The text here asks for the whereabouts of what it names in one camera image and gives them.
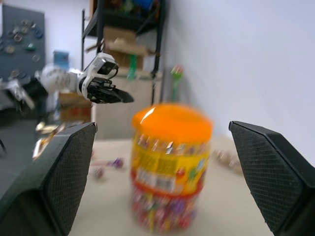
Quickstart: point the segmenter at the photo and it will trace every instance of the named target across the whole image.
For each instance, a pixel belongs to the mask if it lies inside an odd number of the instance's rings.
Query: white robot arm
[[[112,70],[116,70],[116,73],[106,78]],[[112,84],[110,79],[117,72],[118,65],[114,58],[109,54],[98,53],[83,72],[73,73],[55,65],[46,65],[36,78],[22,82],[13,79],[0,83],[0,92],[4,92],[17,106],[27,106],[31,110],[39,100],[64,89],[82,95],[94,103],[133,102],[130,94]]]

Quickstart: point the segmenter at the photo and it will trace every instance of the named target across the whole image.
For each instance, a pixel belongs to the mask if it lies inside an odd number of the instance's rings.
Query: product label
[[[174,195],[194,194],[202,189],[209,151],[184,155],[152,151],[134,142],[131,171],[134,181],[146,188]]]

